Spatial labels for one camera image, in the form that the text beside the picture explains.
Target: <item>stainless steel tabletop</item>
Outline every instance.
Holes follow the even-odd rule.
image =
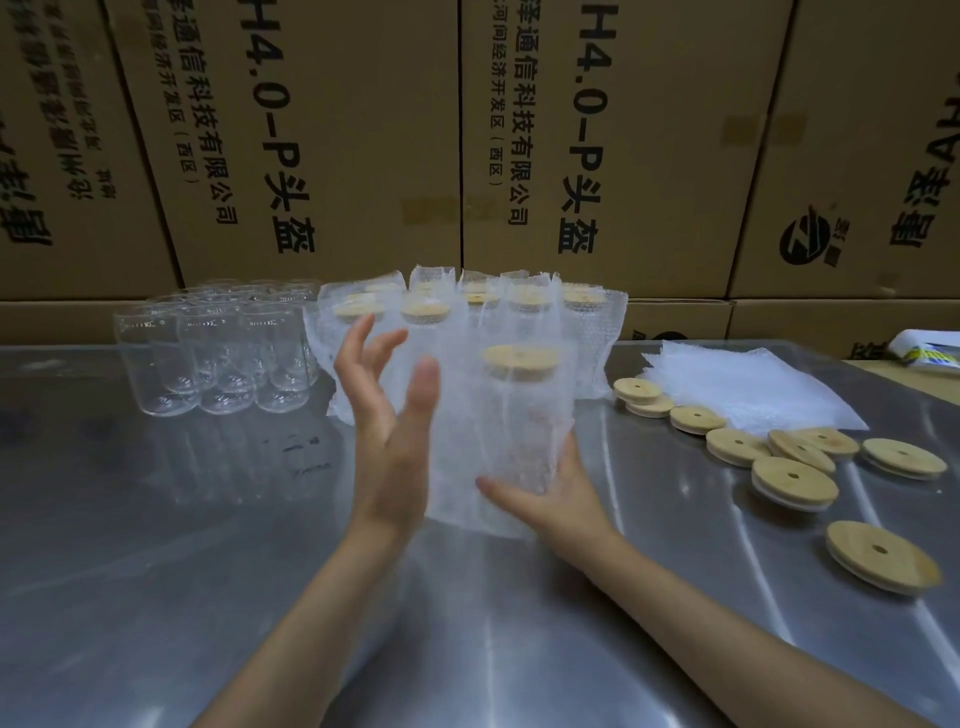
[[[747,349],[759,342],[727,342]],[[960,408],[783,343],[873,436],[951,471],[842,465],[798,517],[664,421],[577,403],[581,451],[628,539],[747,619],[942,726],[960,725]],[[658,342],[617,345],[611,378]],[[342,533],[349,428],[331,383],[288,415],[136,411],[109,348],[0,349],[0,724],[181,728],[296,599]],[[836,566],[834,520],[881,523],[941,565],[920,600]],[[428,522],[385,642],[330,726],[728,725],[644,633],[533,543]]]

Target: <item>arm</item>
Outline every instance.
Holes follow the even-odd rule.
[[[377,586],[423,520],[440,372],[432,359],[418,363],[397,416],[378,380],[406,330],[381,334],[365,348],[372,326],[373,316],[354,325],[336,363],[356,420],[347,535],[194,728],[316,728],[340,689]]]
[[[619,604],[739,728],[930,725],[638,553],[607,519],[572,433],[546,495],[477,485]]]

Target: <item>brown cardboard box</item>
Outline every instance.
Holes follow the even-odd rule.
[[[632,299],[620,339],[725,339],[729,301]]]
[[[905,328],[960,328],[960,301],[734,302],[731,339],[788,339],[838,359],[877,359]]]
[[[137,303],[0,302],[0,345],[112,344],[113,312]]]
[[[95,2],[0,12],[0,299],[177,287]]]
[[[960,298],[960,3],[799,5],[736,298]]]
[[[188,284],[460,264],[455,3],[107,6]]]
[[[463,0],[465,267],[725,295],[790,6]]]

